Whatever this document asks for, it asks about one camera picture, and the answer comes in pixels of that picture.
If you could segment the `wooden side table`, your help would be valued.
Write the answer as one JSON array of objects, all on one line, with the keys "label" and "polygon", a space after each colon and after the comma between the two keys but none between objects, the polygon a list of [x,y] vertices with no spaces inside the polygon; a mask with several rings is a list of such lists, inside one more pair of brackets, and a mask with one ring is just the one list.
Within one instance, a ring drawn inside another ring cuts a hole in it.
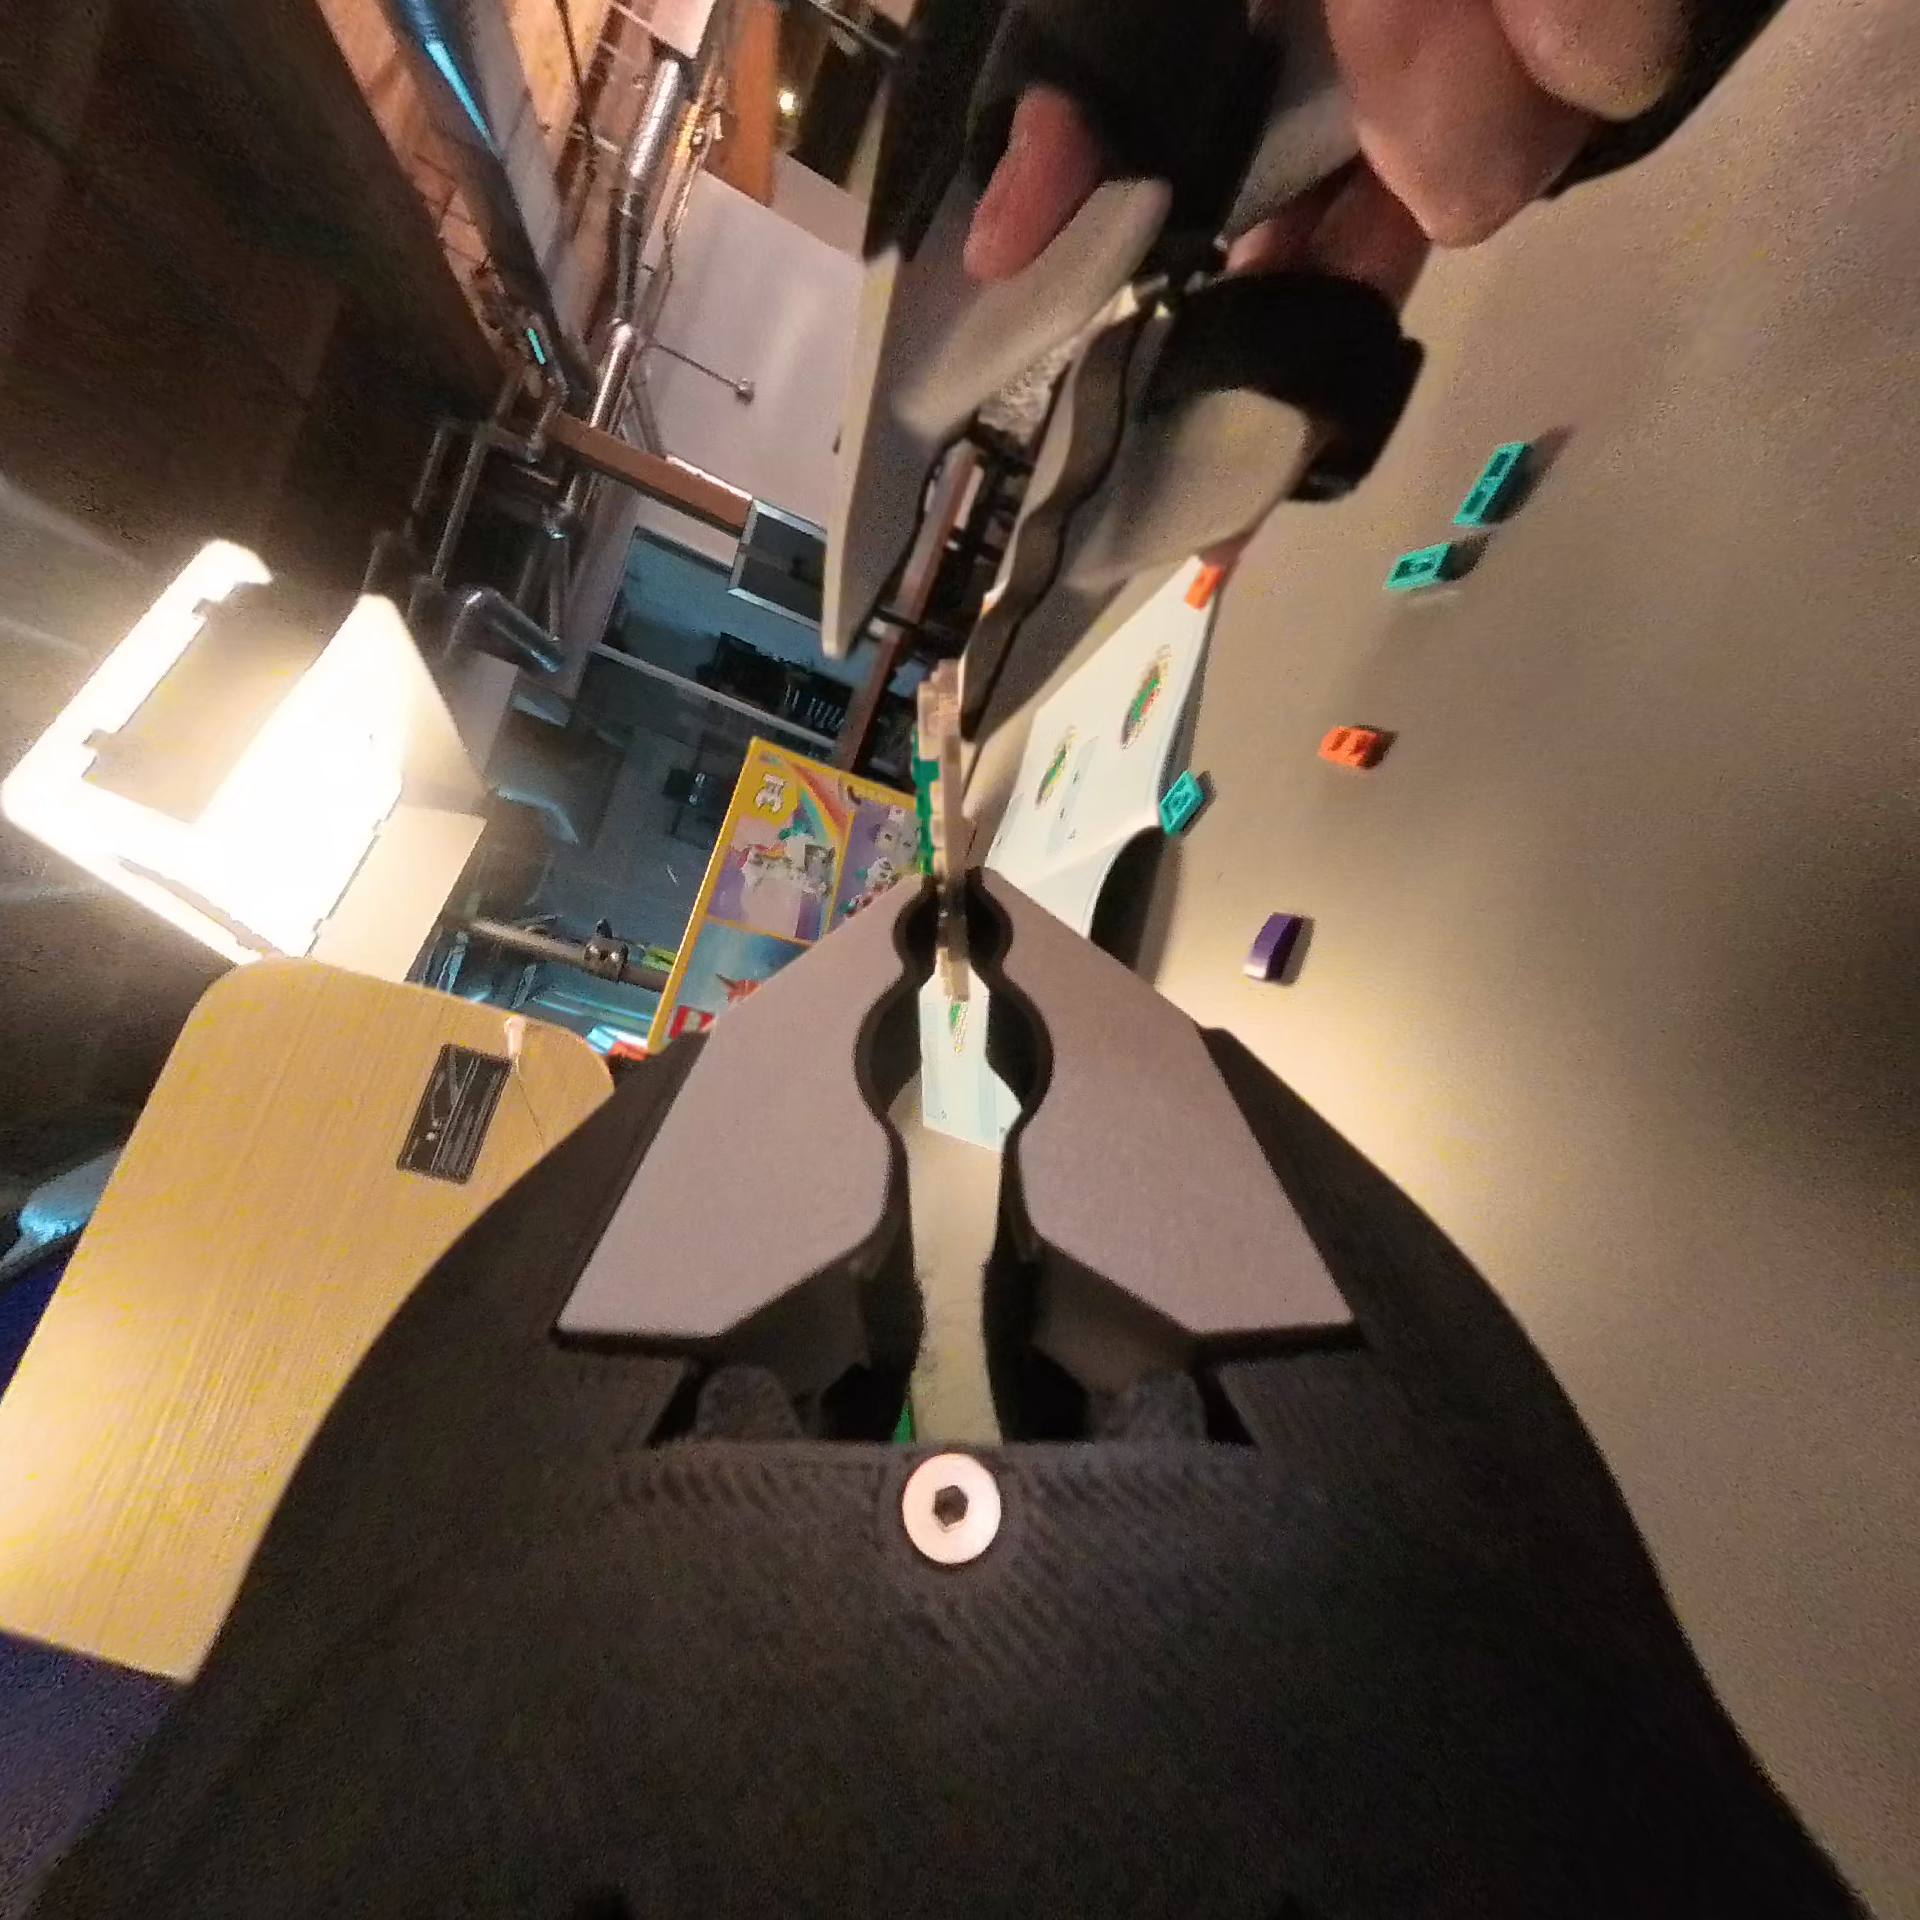
[{"label": "wooden side table", "polygon": [[4,1635],[191,1677],[396,1310],[611,1085],[489,1004],[317,962],[219,978],[4,1392]]}]

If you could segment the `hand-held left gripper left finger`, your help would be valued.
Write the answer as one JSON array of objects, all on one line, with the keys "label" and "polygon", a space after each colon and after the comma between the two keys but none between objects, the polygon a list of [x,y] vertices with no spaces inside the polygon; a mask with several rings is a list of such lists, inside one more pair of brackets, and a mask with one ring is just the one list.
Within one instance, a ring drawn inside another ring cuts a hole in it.
[{"label": "hand-held left gripper left finger", "polygon": [[918,1360],[906,1151],[920,1072],[911,875],[647,1072],[675,1090],[556,1322],[707,1369],[753,1365],[805,1419],[895,1419]]}]

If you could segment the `person's right hand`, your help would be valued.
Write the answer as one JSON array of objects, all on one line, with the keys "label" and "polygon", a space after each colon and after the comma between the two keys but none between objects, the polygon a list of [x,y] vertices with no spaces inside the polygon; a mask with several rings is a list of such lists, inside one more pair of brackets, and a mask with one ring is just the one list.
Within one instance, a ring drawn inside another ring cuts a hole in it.
[{"label": "person's right hand", "polygon": [[1602,124],[1654,108],[1678,2],[1329,2],[1357,159],[1231,240],[1234,276],[1328,273],[1408,300],[1430,245],[1470,247],[1540,200]]}]

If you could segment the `colourful lego box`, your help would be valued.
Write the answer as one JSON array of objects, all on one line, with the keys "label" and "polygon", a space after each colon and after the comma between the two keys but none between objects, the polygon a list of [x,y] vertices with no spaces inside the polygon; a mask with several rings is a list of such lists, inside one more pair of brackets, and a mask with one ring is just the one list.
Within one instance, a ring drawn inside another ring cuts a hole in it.
[{"label": "colourful lego box", "polygon": [[709,1029],[922,867],[911,792],[748,739],[644,1045]]}]

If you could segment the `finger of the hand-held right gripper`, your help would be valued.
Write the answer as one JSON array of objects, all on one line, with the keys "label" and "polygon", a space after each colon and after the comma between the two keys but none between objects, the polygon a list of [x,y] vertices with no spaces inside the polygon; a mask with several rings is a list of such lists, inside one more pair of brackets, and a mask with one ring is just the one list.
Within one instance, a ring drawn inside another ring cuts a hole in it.
[{"label": "finger of the hand-held right gripper", "polygon": [[832,458],[819,635],[851,652],[907,556],[936,462],[991,396],[961,338],[982,287],[960,247],[895,247],[864,272]]},{"label": "finger of the hand-held right gripper", "polygon": [[1121,582],[1174,542],[1198,397],[1167,397],[1184,305],[1134,305],[1076,347],[993,588],[957,661],[957,736],[979,739],[1022,629],[1059,580]]}]

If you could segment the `open instruction booklet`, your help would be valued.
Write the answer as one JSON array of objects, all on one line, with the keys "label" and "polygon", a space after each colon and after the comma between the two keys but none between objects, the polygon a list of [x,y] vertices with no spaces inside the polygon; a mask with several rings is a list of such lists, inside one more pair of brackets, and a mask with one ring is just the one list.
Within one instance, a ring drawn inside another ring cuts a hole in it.
[{"label": "open instruction booklet", "polygon": [[[1029,719],[1011,795],[977,864],[1087,938],[1121,856],[1162,835],[1158,802],[1198,691],[1218,597],[1186,606],[1178,567]],[[990,989],[952,1005],[933,972],[918,996],[922,1119],[936,1133],[1002,1148],[1019,1103],[991,1069]]]}]

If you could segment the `bright white lamp panel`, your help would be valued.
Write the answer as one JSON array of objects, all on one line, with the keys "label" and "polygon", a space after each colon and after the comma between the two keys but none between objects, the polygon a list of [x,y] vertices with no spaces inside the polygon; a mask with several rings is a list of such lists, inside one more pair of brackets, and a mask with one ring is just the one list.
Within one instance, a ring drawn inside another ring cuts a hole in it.
[{"label": "bright white lamp panel", "polygon": [[225,962],[413,972],[483,779],[401,614],[206,542],[4,779],[11,828]]}]

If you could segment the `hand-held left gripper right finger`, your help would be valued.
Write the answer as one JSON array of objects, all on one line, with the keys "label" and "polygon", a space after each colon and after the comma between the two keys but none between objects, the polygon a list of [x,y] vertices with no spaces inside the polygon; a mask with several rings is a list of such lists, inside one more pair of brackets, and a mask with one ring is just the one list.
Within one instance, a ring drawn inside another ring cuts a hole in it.
[{"label": "hand-held left gripper right finger", "polygon": [[1201,1027],[995,873],[967,877],[988,1063],[1015,1091],[982,1347],[997,1412],[1347,1339],[1355,1313]]}]

